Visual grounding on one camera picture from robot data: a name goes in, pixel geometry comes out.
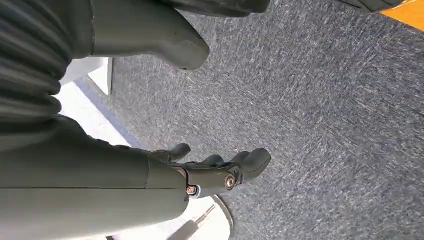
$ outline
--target metal screw head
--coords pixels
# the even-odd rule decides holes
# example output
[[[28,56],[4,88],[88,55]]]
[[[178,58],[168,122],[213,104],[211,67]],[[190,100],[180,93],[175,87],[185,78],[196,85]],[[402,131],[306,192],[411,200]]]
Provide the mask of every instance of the metal screw head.
[[[198,188],[195,186],[188,186],[186,192],[188,195],[193,196],[196,195],[196,193],[198,192]]]
[[[229,174],[228,176],[225,177],[224,185],[225,185],[225,189],[227,190],[233,189],[234,186],[236,185],[236,178],[233,175]]]

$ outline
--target gray prosthetic finger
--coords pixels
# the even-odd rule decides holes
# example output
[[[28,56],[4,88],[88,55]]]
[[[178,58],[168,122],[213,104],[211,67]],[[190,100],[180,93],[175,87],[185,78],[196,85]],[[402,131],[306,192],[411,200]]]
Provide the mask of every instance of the gray prosthetic finger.
[[[249,154],[251,153],[248,151],[241,151],[232,158],[231,162],[241,164],[249,156]]]
[[[93,56],[158,56],[180,69],[205,63],[209,47],[170,6],[151,0],[92,0]]]
[[[201,164],[211,167],[217,167],[224,164],[224,159],[220,155],[210,155]]]
[[[192,151],[192,149],[190,148],[189,145],[187,145],[185,143],[180,143],[180,144],[174,146],[169,151],[170,160],[172,162],[177,162],[178,160],[185,158],[191,151]]]
[[[259,175],[261,175],[261,173],[268,167],[271,159],[271,155],[267,150],[263,148],[253,150],[241,164],[243,181],[247,183],[259,177]]]

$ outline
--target orange object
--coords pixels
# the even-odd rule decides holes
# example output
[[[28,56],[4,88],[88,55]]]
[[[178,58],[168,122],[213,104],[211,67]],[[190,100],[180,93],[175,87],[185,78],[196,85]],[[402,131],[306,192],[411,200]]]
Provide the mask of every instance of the orange object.
[[[405,0],[382,14],[424,31],[424,0]]]

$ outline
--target bolt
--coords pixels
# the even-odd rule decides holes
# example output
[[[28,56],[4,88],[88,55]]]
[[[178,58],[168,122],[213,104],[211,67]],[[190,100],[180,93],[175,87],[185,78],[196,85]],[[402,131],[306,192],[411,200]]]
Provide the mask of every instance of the bolt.
[[[188,195],[193,196],[196,195],[196,193],[198,192],[198,188],[196,186],[188,186],[186,192]]]
[[[225,188],[227,190],[231,190],[236,185],[236,178],[233,175],[229,174],[228,176],[225,177],[224,183],[225,183]]]

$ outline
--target prosthetic hand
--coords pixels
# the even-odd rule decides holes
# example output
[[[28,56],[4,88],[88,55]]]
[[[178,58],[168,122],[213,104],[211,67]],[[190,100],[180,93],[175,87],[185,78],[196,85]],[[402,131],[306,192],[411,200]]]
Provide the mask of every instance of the prosthetic hand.
[[[0,233],[4,239],[106,235],[180,216],[188,199],[231,191],[271,160],[177,163],[187,145],[111,146],[58,115],[72,59],[153,54],[194,70],[209,48],[174,9],[148,0],[0,1]]]

